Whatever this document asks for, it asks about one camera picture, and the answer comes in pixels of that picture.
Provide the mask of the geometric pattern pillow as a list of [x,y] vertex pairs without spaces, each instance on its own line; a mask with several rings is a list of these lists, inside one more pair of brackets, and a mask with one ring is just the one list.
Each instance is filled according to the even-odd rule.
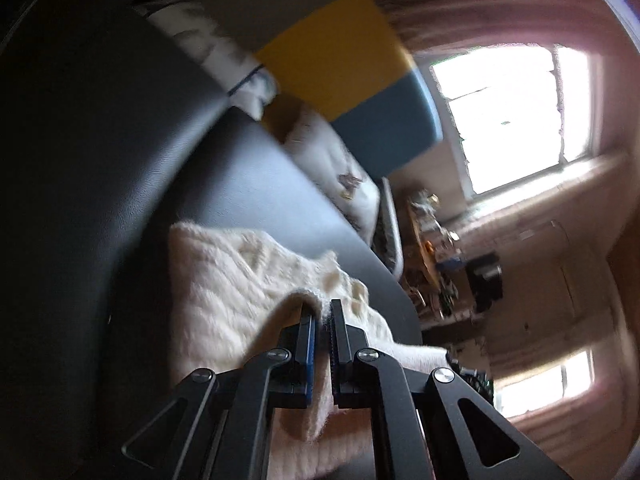
[[258,122],[262,119],[265,107],[279,93],[277,79],[240,47],[201,3],[171,3],[153,11],[148,21],[205,70],[228,94],[233,106]]

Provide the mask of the window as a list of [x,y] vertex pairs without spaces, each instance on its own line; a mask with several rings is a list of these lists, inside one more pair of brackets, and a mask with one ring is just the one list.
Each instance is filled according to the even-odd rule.
[[591,156],[591,55],[562,44],[497,44],[431,62],[428,72],[454,130],[471,200]]

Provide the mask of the tricolour sofa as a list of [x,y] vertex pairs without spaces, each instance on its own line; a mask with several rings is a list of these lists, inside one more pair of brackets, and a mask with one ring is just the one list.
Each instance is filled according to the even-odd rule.
[[372,242],[393,274],[402,269],[390,174],[442,140],[434,99],[374,0],[122,0],[146,20],[195,1],[277,79],[262,122],[286,137],[304,105],[333,127],[378,186]]

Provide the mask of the cream knitted sweater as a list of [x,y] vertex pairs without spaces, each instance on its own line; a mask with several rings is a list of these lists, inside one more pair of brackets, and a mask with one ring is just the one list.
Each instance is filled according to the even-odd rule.
[[[345,321],[363,330],[371,347],[421,373],[447,366],[447,351],[394,341],[382,314],[369,304],[367,286],[341,269],[334,252],[308,259],[264,231],[205,229],[178,222],[168,233],[172,307],[169,381],[177,385],[199,367],[235,370],[273,348],[294,323],[303,302],[320,322],[341,301]],[[314,400],[306,410],[274,414],[268,476],[315,479],[372,446],[366,410],[333,404],[329,352],[314,358]]]

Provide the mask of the deer print pillow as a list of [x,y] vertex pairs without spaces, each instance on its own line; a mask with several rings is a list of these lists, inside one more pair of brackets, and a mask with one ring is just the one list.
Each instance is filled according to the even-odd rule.
[[370,246],[378,221],[380,191],[333,127],[304,105],[283,147]]

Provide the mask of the wooden side table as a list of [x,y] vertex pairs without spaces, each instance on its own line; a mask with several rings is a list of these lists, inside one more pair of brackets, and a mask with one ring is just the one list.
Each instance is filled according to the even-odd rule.
[[457,232],[439,222],[438,210],[439,198],[426,188],[407,198],[413,243],[404,249],[401,285],[422,330],[476,321],[503,300],[498,252],[465,247]]

